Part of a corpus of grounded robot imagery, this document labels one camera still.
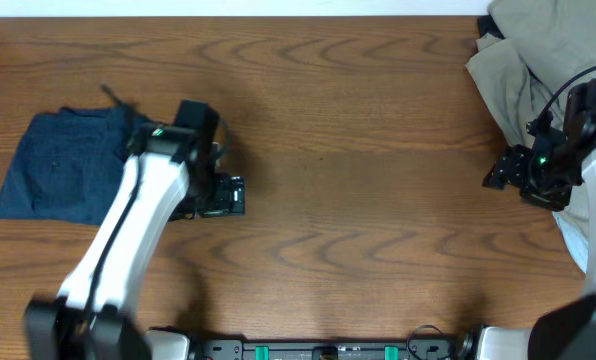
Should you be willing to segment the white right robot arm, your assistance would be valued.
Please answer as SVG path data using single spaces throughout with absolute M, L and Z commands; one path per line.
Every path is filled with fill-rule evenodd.
M 584 186 L 588 199 L 588 259 L 579 299 L 540 317 L 530 329 L 483 327 L 464 342 L 469 359 L 596 359 L 596 79 L 573 87 L 564 125 L 550 114 L 528 126 L 530 147 L 505 150 L 485 176 L 486 188 L 519 189 L 528 203 L 561 211 L 572 190 Z

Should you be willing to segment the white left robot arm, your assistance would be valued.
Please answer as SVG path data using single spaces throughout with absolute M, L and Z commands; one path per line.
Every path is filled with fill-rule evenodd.
M 130 142 L 120 188 L 88 251 L 52 301 L 24 313 L 34 359 L 193 359 L 189 335 L 135 324 L 144 276 L 166 224 L 241 215 L 244 180 L 216 170 L 217 127 L 146 124 Z

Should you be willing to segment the dark blue shorts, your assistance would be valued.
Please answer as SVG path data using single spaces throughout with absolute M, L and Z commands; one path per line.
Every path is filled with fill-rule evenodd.
M 0 218 L 100 225 L 122 180 L 127 143 L 146 122 L 120 105 L 35 115 L 0 189 Z

